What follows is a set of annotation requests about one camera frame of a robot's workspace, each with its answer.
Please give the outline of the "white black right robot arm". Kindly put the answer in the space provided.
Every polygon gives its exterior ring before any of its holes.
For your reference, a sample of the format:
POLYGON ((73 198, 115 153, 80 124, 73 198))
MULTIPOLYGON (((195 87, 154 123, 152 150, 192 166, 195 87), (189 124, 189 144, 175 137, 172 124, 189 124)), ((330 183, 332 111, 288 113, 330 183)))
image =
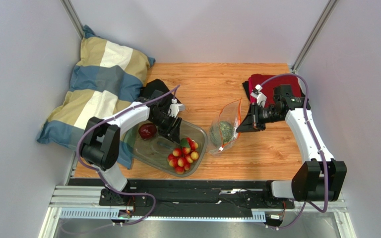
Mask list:
POLYGON ((285 121, 291 129, 303 164, 291 180, 272 180, 267 189, 273 198, 301 202, 330 202, 339 198, 347 167, 335 160, 317 134, 307 97, 296 97, 291 85, 274 88, 274 103, 263 107, 265 96, 257 85, 250 96, 256 98, 237 133, 263 131, 266 124, 285 121))

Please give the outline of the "clear orange zip top bag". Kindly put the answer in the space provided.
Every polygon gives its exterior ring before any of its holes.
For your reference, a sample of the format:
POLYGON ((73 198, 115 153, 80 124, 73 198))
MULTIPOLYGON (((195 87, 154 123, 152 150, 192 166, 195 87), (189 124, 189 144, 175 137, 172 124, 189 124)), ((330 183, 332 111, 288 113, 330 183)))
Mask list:
POLYGON ((241 123, 241 102, 238 99, 226 104, 214 118, 208 131, 208 153, 219 156, 235 144, 240 134, 236 132, 241 123))

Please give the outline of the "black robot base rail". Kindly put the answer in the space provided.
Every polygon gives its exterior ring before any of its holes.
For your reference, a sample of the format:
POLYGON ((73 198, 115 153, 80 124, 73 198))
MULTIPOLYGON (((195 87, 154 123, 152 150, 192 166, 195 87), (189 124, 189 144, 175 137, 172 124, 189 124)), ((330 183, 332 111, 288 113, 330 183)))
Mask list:
POLYGON ((293 202, 271 197, 265 181, 131 179, 124 193, 130 195, 104 188, 99 205, 127 205, 137 216, 154 206, 151 216, 179 218, 249 218, 253 209, 282 213, 295 207, 293 202))

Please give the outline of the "bunch of red lychees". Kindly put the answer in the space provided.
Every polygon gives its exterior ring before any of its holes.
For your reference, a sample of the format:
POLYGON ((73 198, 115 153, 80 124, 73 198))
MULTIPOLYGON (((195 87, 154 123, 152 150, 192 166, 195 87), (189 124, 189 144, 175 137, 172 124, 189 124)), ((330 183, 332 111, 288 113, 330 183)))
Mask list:
POLYGON ((168 165, 178 175, 184 175, 195 168, 196 162, 200 159, 201 155, 197 151, 199 144, 193 139, 186 137, 180 140, 177 148, 167 156, 168 165))

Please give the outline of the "dark red apple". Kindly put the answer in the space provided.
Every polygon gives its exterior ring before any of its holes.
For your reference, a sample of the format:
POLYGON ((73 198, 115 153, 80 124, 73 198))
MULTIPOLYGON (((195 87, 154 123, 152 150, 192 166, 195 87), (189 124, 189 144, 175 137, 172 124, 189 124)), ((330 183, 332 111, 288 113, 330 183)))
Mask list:
POLYGON ((157 127, 153 123, 142 124, 138 129, 138 134, 143 140, 148 140, 154 137, 157 133, 157 127))

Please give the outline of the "green netted melon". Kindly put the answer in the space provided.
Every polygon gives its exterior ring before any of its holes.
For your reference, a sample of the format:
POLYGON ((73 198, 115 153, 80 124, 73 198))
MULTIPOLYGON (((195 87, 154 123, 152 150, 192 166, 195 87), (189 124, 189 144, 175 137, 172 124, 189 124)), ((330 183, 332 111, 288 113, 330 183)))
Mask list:
POLYGON ((234 126, 229 122, 216 122, 209 130, 210 141, 215 147, 225 145, 234 138, 234 131, 234 126))

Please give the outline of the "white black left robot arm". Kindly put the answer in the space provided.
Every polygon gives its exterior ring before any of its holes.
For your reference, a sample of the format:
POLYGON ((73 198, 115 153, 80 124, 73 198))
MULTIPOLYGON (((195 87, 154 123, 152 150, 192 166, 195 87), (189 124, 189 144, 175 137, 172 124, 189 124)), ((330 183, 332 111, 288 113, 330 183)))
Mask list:
POLYGON ((127 185, 127 179, 117 165, 120 141, 125 132, 149 121, 156 126, 159 135, 171 142, 180 142, 182 118, 172 116, 169 110, 160 107, 161 99, 140 97, 112 116, 88 120, 77 145, 78 160, 95 170, 108 189, 122 193, 127 185))

